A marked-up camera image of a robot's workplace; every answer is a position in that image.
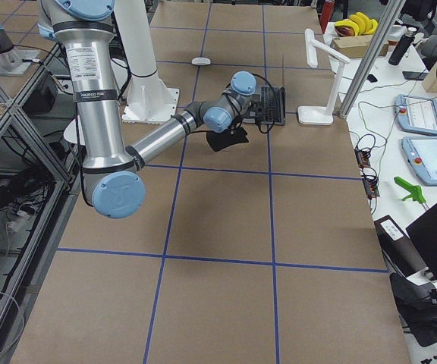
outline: black monitor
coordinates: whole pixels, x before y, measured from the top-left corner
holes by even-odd
[[[437,204],[407,227],[418,253],[437,280]],[[391,276],[398,310],[422,346],[437,341],[437,291],[427,284],[418,287],[399,275]]]

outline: black mesh object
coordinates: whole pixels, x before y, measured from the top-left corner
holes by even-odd
[[[388,0],[379,0],[382,5],[387,5]],[[402,7],[401,14],[413,17],[415,21],[423,21],[428,18],[431,11],[436,10],[437,0],[407,0]]]

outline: white label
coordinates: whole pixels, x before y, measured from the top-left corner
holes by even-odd
[[[385,220],[381,222],[380,225],[384,228],[385,232],[393,239],[393,241],[399,240],[404,236],[404,234],[402,234],[398,227],[394,225],[392,220]]]
[[[67,56],[73,81],[98,80],[100,78],[94,48],[67,49]]]

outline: white cable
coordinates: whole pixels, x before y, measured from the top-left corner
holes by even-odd
[[[10,299],[14,303],[14,305],[16,306],[17,311],[18,311],[17,314],[21,317],[21,329],[20,329],[20,332],[18,332],[18,334],[16,335],[16,338],[9,345],[7,345],[6,348],[4,348],[4,349],[2,349],[0,351],[0,356],[1,356],[3,354],[7,353],[13,347],[13,345],[15,345],[18,340],[20,340],[20,337],[23,334],[23,330],[24,330],[26,322],[25,322],[24,314],[21,311],[21,308],[20,308],[20,305],[18,305],[18,302],[12,296],[10,296],[9,294],[7,294],[5,292],[0,292],[0,294],[2,294],[3,296],[7,297],[8,299]]]

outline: cardboard box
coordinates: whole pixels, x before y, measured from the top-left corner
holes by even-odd
[[[345,36],[342,38],[334,38],[332,40],[332,48],[339,51],[342,55],[350,58],[362,58],[369,48],[372,36]],[[379,55],[386,55],[388,50],[388,42],[385,41]]]

